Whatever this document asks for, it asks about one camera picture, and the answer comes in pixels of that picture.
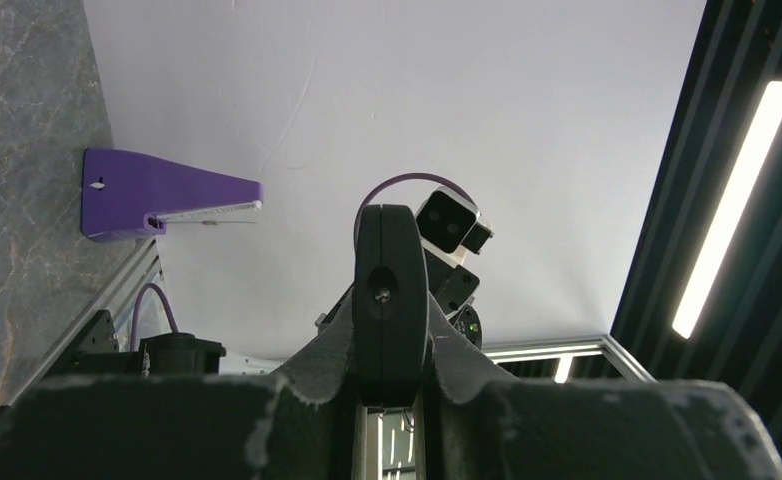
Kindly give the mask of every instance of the purple bracket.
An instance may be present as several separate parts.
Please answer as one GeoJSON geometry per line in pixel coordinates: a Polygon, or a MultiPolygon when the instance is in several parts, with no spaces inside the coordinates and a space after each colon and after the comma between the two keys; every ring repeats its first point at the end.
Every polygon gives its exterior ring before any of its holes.
{"type": "Polygon", "coordinates": [[[261,183],[142,153],[85,150],[82,233],[95,242],[163,234],[159,215],[261,202],[261,183]]]}

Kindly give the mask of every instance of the ceiling light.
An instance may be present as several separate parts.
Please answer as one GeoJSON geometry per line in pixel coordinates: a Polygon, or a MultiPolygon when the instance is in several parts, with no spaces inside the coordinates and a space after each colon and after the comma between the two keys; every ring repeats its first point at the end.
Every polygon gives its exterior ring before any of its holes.
{"type": "Polygon", "coordinates": [[[744,138],[733,171],[727,181],[718,210],[712,219],[709,233],[691,272],[691,278],[677,308],[673,328],[684,338],[691,336],[694,325],[703,310],[706,297],[718,274],[727,247],[735,233],[739,218],[765,163],[765,157],[774,141],[782,120],[782,82],[770,82],[765,88],[750,130],[744,138]]]}
{"type": "Polygon", "coordinates": [[[568,381],[568,374],[571,373],[571,363],[573,363],[574,357],[562,357],[559,360],[559,366],[556,367],[556,376],[553,380],[556,383],[565,383],[568,381]]]}
{"type": "MultiPolygon", "coordinates": [[[[573,357],[590,357],[592,355],[600,355],[600,349],[597,350],[589,350],[587,352],[571,352],[571,356],[573,357]]],[[[501,363],[514,363],[514,362],[532,362],[536,360],[550,360],[553,358],[562,358],[564,357],[564,354],[561,353],[546,353],[543,355],[521,355],[518,357],[497,357],[492,358],[491,361],[493,361],[496,364],[501,363]]]]}
{"type": "Polygon", "coordinates": [[[391,457],[388,459],[388,465],[394,465],[394,447],[397,446],[397,430],[391,429],[391,457]]]}
{"type": "Polygon", "coordinates": [[[558,347],[538,347],[538,348],[523,348],[518,350],[506,350],[498,352],[486,352],[486,356],[489,358],[498,357],[511,357],[514,355],[539,355],[546,353],[563,353],[574,352],[577,350],[585,350],[588,348],[598,348],[598,345],[562,345],[558,347]]]}

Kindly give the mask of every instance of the black slatted panel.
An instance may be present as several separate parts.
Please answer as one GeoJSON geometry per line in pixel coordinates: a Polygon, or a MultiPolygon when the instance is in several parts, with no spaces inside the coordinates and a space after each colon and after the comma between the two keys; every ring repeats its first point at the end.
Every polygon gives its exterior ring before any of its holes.
{"type": "Polygon", "coordinates": [[[518,378],[553,378],[558,363],[558,359],[546,359],[501,363],[500,366],[518,378]]]}
{"type": "MultiPolygon", "coordinates": [[[[782,0],[710,0],[612,334],[659,379],[737,389],[782,456],[782,125],[697,327],[687,340],[671,329],[771,80],[782,80],[782,0]]],[[[579,360],[574,373],[617,376],[601,357],[579,360]]]]}

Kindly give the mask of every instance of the marble wall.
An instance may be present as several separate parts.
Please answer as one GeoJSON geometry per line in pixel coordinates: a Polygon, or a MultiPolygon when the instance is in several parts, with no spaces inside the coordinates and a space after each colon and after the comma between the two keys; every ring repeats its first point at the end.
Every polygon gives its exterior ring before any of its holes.
{"type": "Polygon", "coordinates": [[[0,405],[132,250],[79,232],[82,153],[111,143],[81,1],[0,0],[0,405]]]}

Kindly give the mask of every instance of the screw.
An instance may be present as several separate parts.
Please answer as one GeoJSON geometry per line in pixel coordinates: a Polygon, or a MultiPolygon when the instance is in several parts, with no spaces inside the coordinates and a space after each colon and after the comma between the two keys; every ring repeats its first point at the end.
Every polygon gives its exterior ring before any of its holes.
{"type": "Polygon", "coordinates": [[[373,292],[373,299],[380,305],[388,303],[391,300],[391,291],[385,287],[379,287],[373,292]]]}

